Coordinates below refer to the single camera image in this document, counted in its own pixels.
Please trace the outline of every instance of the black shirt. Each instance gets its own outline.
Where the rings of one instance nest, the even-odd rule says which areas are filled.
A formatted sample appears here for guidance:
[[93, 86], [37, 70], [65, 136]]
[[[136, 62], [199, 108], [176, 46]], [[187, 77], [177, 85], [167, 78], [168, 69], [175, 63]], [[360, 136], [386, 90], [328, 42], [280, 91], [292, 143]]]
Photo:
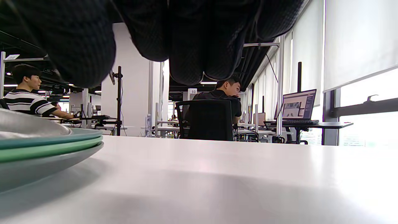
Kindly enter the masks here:
[[210, 92], [201, 92], [193, 97], [194, 100], [230, 100], [233, 117], [242, 116], [242, 106], [237, 97], [227, 96], [224, 91], [216, 89]]

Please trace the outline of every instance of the keyboard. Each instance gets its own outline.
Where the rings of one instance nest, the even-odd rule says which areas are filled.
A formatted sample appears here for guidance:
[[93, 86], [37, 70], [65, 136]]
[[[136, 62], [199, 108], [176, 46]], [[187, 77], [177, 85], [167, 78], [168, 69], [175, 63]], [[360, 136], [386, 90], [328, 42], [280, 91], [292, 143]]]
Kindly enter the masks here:
[[[282, 124], [317, 124], [319, 120], [283, 120]], [[269, 125], [276, 125], [276, 121], [271, 122]]]

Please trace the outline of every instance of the window handle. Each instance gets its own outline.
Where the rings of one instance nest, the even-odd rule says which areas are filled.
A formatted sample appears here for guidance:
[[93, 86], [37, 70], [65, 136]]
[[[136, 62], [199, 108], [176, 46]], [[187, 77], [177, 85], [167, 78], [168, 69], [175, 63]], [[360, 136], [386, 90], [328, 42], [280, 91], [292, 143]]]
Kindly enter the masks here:
[[363, 102], [363, 103], [373, 102], [373, 101], [371, 100], [371, 98], [372, 98], [373, 96], [378, 96], [378, 94], [368, 96], [368, 100], [366, 100], [366, 101]]

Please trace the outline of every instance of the dark mesh fabric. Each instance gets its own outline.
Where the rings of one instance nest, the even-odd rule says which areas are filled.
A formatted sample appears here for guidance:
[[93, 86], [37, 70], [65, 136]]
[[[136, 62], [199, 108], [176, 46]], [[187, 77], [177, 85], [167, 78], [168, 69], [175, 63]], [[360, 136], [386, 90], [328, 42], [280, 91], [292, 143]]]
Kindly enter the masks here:
[[116, 50], [106, 0], [12, 2], [35, 44], [48, 53], [64, 80], [80, 87], [101, 84]]
[[[97, 86], [115, 60], [107, 8], [110, 0], [5, 0], [61, 77]], [[215, 80], [232, 75], [248, 28], [272, 39], [297, 20], [304, 0], [113, 0], [140, 54], [170, 59], [174, 80], [194, 85], [203, 72]]]
[[169, 58], [167, 2], [160, 0], [113, 0], [140, 54], [152, 61]]
[[170, 74], [176, 82], [195, 85], [202, 80], [208, 4], [208, 0], [170, 1]]
[[249, 24], [258, 11], [254, 0], [217, 0], [212, 7], [208, 33], [205, 74], [224, 80], [234, 72], [242, 56]]
[[274, 39], [288, 32], [297, 20], [304, 0], [264, 0], [257, 22], [257, 35]]

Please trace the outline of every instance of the black desk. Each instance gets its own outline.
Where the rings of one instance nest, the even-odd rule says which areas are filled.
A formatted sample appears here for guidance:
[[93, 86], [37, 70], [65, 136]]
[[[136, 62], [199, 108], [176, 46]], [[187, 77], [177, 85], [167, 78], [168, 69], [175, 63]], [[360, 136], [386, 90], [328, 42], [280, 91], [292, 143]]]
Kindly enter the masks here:
[[[308, 131], [308, 128], [322, 128], [322, 129], [341, 129], [353, 125], [354, 123], [341, 123], [341, 122], [319, 122], [317, 124], [282, 124], [283, 128], [289, 132], [289, 128], [296, 129], [296, 144], [299, 144], [298, 139], [300, 138], [300, 131]], [[275, 128], [276, 126], [270, 126], [267, 124], [268, 129]], [[291, 135], [287, 136], [287, 141], [292, 142]]]
[[[284, 128], [324, 128], [324, 129], [341, 129], [353, 125], [354, 123], [341, 122], [319, 122], [317, 124], [283, 124]], [[275, 125], [267, 124], [268, 128], [275, 128]]]

